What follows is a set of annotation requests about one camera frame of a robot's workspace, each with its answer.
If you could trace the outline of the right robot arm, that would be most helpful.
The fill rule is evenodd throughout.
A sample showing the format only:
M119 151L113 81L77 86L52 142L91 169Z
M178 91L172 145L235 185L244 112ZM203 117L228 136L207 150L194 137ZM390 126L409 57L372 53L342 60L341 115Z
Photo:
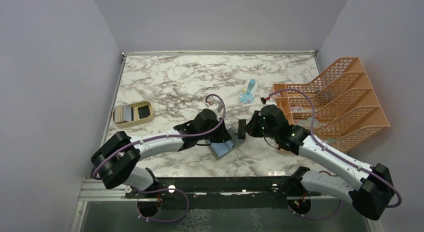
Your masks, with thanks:
M312 160L334 176L300 166L288 179L289 191L300 196L317 192L349 203L362 216L377 221L396 194L389 169L356 160L329 146L299 125L289 124L276 105L256 110L241 134L274 140L279 149Z

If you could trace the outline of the taupe leather card holder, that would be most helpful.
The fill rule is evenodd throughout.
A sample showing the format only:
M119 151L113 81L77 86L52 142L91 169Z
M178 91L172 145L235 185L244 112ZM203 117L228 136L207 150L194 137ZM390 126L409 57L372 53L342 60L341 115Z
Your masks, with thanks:
M245 139L238 138L238 132L233 126L227 127L227 132L231 136L230 140L222 143L210 143L210 146L208 146L217 160L222 159L245 142Z

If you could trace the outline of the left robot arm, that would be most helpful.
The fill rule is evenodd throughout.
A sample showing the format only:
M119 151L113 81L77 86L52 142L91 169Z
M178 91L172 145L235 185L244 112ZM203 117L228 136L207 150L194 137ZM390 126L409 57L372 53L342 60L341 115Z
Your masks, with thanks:
M184 151L198 146L199 141L213 145L231 139L224 119L212 109L203 109L194 119L169 131L139 139L119 131L91 157L92 178L102 181L106 189L130 186L149 198L157 192L158 180L151 169L137 167L139 161L162 153Z

